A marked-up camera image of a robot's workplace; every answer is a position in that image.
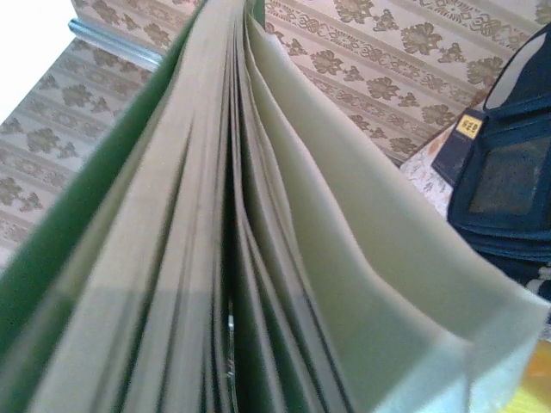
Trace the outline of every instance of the patterned wallpaper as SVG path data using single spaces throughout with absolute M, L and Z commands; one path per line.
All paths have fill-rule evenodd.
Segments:
M 73 0 L 81 19 L 157 51 L 196 0 Z M 267 30 L 400 164 L 484 97 L 551 20 L 551 0 L 266 0 Z
M 74 40 L 0 124 L 0 269 L 148 76 Z

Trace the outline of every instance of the book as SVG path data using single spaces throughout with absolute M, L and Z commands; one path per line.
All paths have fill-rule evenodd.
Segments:
M 62 209 L 78 201 L 71 187 L 29 241 L 55 239 L 53 219 L 56 231 L 86 219 L 59 269 L 0 286 L 1 299 L 33 276 L 52 280 L 8 330 L 0 403 L 19 398 L 31 413 L 505 406 L 548 303 L 476 256 L 251 18 L 251 3 L 198 8 L 177 63 L 161 66 L 81 172 L 101 174 L 104 148 L 147 113 L 96 213 Z M 146 112 L 160 76 L 170 81 Z M 38 261 L 24 251 L 3 280 Z
M 486 115 L 467 108 L 432 161 L 432 168 L 454 187 L 473 140 L 484 129 Z

